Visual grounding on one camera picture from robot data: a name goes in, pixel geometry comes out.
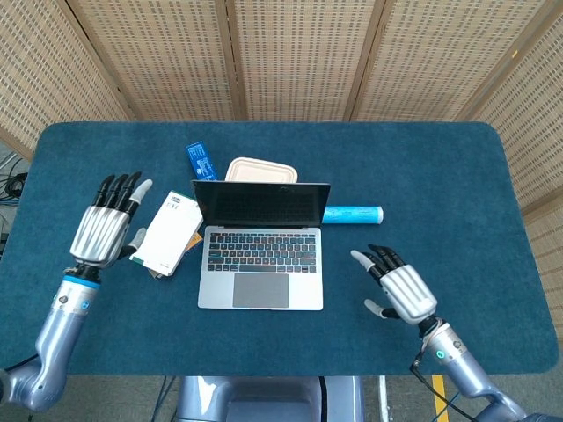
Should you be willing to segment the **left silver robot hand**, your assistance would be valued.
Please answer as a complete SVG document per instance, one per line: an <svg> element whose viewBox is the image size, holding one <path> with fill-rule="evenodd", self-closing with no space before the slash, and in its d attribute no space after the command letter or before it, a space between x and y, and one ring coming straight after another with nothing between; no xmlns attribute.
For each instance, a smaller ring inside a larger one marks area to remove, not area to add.
<svg viewBox="0 0 563 422"><path fill-rule="evenodd" d="M149 178L141 182L141 175L139 171L119 177L109 175L101 182L70 246L69 253L77 262L75 273L107 268L134 254L143 244L146 228L126 240L135 212L153 185Z"/></svg>

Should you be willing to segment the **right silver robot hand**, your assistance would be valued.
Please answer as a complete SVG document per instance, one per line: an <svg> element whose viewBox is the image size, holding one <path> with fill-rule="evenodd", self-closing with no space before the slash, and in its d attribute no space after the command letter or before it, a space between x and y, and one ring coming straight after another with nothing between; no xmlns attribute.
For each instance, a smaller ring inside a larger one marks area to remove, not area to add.
<svg viewBox="0 0 563 422"><path fill-rule="evenodd" d="M367 310L382 319L400 319L410 325L433 322L437 300L414 267L389 247L370 244L369 248L373 254L351 250L350 255L375 280L392 307L365 299Z"/></svg>

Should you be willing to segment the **silver laptop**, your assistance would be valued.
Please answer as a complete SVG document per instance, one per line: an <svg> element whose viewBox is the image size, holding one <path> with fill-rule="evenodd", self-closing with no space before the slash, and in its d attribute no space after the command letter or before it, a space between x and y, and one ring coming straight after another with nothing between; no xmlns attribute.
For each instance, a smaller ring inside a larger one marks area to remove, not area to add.
<svg viewBox="0 0 563 422"><path fill-rule="evenodd" d="M327 183L193 182L205 225L201 309L323 308Z"/></svg>

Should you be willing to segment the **white cardboard box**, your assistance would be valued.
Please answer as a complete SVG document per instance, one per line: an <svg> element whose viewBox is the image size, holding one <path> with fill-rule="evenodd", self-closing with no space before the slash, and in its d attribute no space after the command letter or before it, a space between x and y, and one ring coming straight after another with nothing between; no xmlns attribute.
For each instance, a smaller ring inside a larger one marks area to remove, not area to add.
<svg viewBox="0 0 563 422"><path fill-rule="evenodd" d="M141 246L129 259L162 276L171 276L201 223L198 202L170 191L147 228Z"/></svg>

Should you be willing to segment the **blue plastic wrap roll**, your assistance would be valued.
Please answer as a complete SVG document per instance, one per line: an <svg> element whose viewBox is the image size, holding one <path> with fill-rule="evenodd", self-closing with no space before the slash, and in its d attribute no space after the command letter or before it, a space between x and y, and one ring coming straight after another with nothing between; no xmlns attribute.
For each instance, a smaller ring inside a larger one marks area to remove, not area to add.
<svg viewBox="0 0 563 422"><path fill-rule="evenodd" d="M325 209L324 224L380 224L384 219L381 207L329 206Z"/></svg>

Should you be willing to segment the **blue and yellow box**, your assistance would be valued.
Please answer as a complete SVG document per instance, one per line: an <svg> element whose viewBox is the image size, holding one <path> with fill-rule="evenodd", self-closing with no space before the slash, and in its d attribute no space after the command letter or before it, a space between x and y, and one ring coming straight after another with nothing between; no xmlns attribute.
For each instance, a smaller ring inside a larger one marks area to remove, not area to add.
<svg viewBox="0 0 563 422"><path fill-rule="evenodd" d="M184 250L184 254L182 255L181 259L183 259L188 254L190 254L202 241L203 241L203 237L199 233L195 233L193 237L190 239L188 245L186 246ZM149 269L149 274L155 280L160 280L164 277L163 274L150 269Z"/></svg>

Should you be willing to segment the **blue felt table cover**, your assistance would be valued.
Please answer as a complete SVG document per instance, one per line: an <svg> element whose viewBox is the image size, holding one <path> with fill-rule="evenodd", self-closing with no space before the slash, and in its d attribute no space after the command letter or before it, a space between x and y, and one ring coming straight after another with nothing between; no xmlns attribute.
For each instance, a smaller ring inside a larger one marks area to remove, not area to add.
<svg viewBox="0 0 563 422"><path fill-rule="evenodd" d="M132 221L145 226L168 192L192 191L185 148L198 141L219 171L239 156L289 164L301 181L329 184L331 205L378 205L384 220L324 226L316 312L200 309L200 251L168 280L121 260L100 274L72 374L402 375L418 331L364 307L384 299L350 256L369 244L415 267L487 372L541 373L557 363L507 160L485 123L71 122L41 134L0 258L0 368L34 354L102 180L135 171L152 180Z"/></svg>

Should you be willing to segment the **blue Oreo cookie box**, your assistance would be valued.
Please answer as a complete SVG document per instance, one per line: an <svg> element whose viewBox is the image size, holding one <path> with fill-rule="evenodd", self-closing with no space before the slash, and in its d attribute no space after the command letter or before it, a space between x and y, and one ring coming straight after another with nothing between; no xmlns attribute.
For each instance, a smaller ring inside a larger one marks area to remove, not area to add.
<svg viewBox="0 0 563 422"><path fill-rule="evenodd" d="M185 151L197 180L218 180L216 168L210 160L208 150L202 141L187 145Z"/></svg>

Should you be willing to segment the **beige lidded food container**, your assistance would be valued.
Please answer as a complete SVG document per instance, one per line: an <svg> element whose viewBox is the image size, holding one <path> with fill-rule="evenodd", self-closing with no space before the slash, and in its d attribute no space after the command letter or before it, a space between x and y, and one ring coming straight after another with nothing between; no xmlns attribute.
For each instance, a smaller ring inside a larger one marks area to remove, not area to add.
<svg viewBox="0 0 563 422"><path fill-rule="evenodd" d="M295 168L250 157L233 159L227 170L225 181L296 183L298 174Z"/></svg>

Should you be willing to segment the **blue-grey robot torso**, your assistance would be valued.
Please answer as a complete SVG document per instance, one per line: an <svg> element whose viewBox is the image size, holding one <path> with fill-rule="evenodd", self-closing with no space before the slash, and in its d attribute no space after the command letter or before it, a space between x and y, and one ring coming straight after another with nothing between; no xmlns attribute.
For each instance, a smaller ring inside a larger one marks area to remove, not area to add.
<svg viewBox="0 0 563 422"><path fill-rule="evenodd" d="M185 376L173 422L364 422L358 376Z"/></svg>

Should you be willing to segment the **woven bamboo folding screen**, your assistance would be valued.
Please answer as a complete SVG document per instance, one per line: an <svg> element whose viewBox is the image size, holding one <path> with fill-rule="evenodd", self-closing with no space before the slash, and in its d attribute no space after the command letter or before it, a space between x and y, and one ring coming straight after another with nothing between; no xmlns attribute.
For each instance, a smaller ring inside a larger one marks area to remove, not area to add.
<svg viewBox="0 0 563 422"><path fill-rule="evenodd" d="M479 120L563 345L563 0L0 0L0 180L70 120Z"/></svg>

